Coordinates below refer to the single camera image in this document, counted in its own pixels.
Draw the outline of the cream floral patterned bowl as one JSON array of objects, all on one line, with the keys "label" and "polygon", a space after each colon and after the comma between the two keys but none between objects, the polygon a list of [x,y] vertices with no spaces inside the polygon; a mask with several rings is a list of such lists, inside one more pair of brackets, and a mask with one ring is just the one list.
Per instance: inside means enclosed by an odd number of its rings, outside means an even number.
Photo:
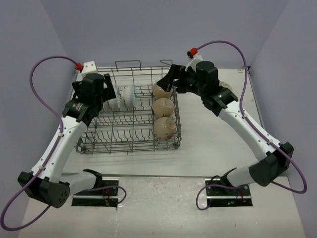
[{"label": "cream floral patterned bowl", "polygon": [[220,81],[220,86],[224,87],[224,88],[227,88],[229,89],[230,91],[233,91],[233,88],[231,87],[230,84],[228,84],[227,82],[224,82],[224,81]]}]

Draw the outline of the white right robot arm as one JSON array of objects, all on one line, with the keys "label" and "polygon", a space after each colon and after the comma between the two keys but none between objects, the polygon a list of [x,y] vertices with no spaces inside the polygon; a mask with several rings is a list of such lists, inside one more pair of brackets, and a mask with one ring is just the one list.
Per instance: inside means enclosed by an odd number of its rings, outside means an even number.
[{"label": "white right robot arm", "polygon": [[201,61],[195,69],[173,64],[157,85],[165,92],[175,87],[178,93],[191,92],[200,96],[204,106],[230,125],[257,158],[258,162],[233,168],[222,176],[221,190],[225,194],[232,195],[245,184],[267,186],[289,168],[286,156],[292,156],[293,146],[273,137],[261,138],[266,131],[257,123],[254,127],[248,124],[252,117],[240,109],[237,96],[220,85],[218,70],[212,62]]}]

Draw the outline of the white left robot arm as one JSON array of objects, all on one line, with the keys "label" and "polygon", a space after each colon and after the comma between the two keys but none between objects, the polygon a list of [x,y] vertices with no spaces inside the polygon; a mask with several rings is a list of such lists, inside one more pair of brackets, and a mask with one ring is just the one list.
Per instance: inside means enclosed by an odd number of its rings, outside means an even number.
[{"label": "white left robot arm", "polygon": [[54,208],[60,208],[69,196],[87,190],[102,191],[102,175],[90,169],[63,177],[63,168],[79,138],[99,115],[104,102],[116,97],[109,74],[89,73],[72,83],[74,94],[66,103],[61,123],[46,151],[30,170],[21,172],[18,182],[26,194]]}]

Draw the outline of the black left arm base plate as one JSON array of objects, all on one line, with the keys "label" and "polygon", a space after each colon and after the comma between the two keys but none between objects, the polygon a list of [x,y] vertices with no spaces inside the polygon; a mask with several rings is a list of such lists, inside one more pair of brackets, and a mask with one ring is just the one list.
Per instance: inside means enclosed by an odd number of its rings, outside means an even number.
[{"label": "black left arm base plate", "polygon": [[82,191],[72,197],[74,207],[114,207],[118,206],[118,187],[98,191]]}]

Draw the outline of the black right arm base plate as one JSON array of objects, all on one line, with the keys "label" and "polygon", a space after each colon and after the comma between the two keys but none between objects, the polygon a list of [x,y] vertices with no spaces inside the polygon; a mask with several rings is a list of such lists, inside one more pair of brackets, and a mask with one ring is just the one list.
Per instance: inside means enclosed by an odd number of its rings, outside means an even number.
[{"label": "black right arm base plate", "polygon": [[207,206],[213,207],[251,207],[253,206],[250,188],[248,185],[240,189],[225,189],[211,186],[212,184],[222,185],[220,178],[205,180],[207,195]]}]

